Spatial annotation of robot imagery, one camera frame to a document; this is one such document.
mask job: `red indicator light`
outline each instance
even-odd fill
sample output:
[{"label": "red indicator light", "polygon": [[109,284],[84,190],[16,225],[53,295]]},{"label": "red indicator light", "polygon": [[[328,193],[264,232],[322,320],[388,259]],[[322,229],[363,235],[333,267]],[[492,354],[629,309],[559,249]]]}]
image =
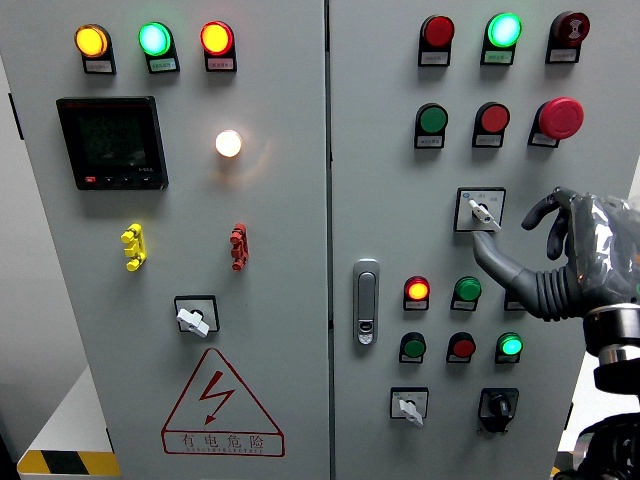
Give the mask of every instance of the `red indicator light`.
[{"label": "red indicator light", "polygon": [[540,112],[540,131],[554,140],[564,140],[580,130],[584,110],[580,102],[570,97],[558,97],[548,102]]},{"label": "red indicator light", "polygon": [[429,282],[424,277],[411,277],[405,282],[404,292],[413,301],[421,301],[429,296]]},{"label": "red indicator light", "polygon": [[209,22],[200,31],[200,42],[211,55],[224,55],[233,47],[233,32],[224,22]]},{"label": "red indicator light", "polygon": [[487,132],[500,132],[509,124],[509,110],[503,105],[493,105],[482,113],[480,123]]},{"label": "red indicator light", "polygon": [[469,358],[476,351],[476,345],[471,340],[461,340],[453,346],[453,354],[459,358]]},{"label": "red indicator light", "polygon": [[449,17],[437,16],[427,22],[424,39],[433,47],[444,47],[451,43],[455,27]]},{"label": "red indicator light", "polygon": [[589,18],[580,12],[564,12],[551,24],[551,33],[563,47],[578,47],[587,35],[591,24]]}]

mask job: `white switch handle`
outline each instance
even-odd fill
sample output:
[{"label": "white switch handle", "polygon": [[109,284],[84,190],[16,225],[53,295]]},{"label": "white switch handle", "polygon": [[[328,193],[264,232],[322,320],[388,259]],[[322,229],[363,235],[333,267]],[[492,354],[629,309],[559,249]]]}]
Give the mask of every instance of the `white switch handle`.
[{"label": "white switch handle", "polygon": [[414,403],[405,402],[404,400],[398,400],[398,402],[400,402],[400,410],[402,411],[404,418],[409,420],[416,427],[422,427],[424,425],[422,422],[422,415],[418,413]]},{"label": "white switch handle", "polygon": [[499,232],[500,230],[502,230],[502,227],[498,225],[498,222],[496,222],[496,219],[493,218],[493,215],[489,213],[489,210],[487,210],[486,207],[483,207],[473,199],[469,200],[469,206],[473,211],[473,215],[482,223],[489,225],[489,227],[491,227],[491,230],[493,230],[494,232]]},{"label": "white switch handle", "polygon": [[188,329],[199,337],[204,338],[209,333],[209,325],[202,321],[202,315],[198,312],[191,313],[190,311],[181,308],[178,312],[177,320],[182,328]]}]

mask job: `electrical hazard triangle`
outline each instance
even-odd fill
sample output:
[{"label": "electrical hazard triangle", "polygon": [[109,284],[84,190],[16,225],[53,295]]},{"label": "electrical hazard triangle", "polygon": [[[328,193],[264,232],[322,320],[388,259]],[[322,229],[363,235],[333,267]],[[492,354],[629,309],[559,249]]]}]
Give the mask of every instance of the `electrical hazard triangle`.
[{"label": "electrical hazard triangle", "polygon": [[162,428],[175,455],[283,457],[284,434],[216,348],[204,352]]}]

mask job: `yellow black hazard stripe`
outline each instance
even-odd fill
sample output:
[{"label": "yellow black hazard stripe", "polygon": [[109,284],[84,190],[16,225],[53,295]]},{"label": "yellow black hazard stripe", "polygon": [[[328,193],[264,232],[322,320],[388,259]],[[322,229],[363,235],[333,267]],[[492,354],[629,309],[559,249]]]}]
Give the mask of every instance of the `yellow black hazard stripe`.
[{"label": "yellow black hazard stripe", "polygon": [[120,476],[112,452],[29,450],[18,463],[22,474]]}]

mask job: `red push button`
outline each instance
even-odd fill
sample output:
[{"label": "red push button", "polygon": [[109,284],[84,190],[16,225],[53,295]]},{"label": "red push button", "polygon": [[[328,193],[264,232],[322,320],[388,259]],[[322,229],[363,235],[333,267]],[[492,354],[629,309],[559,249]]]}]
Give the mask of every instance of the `red push button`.
[{"label": "red push button", "polygon": [[471,363],[471,357],[476,352],[476,342],[467,332],[458,332],[449,339],[447,348],[447,363]]},{"label": "red push button", "polygon": [[487,132],[500,132],[509,124],[509,110],[504,105],[493,105],[482,113],[480,123]]},{"label": "red push button", "polygon": [[453,346],[453,353],[459,358],[469,358],[476,351],[476,345],[470,340],[461,340]]},{"label": "red push button", "polygon": [[561,46],[576,48],[587,38],[590,28],[589,18],[584,13],[564,12],[551,24],[551,34]]},{"label": "red push button", "polygon": [[584,110],[577,100],[559,97],[542,107],[538,122],[540,131],[554,140],[564,140],[580,130]]},{"label": "red push button", "polygon": [[433,47],[444,47],[453,40],[455,27],[449,17],[437,16],[427,22],[424,39]]}]

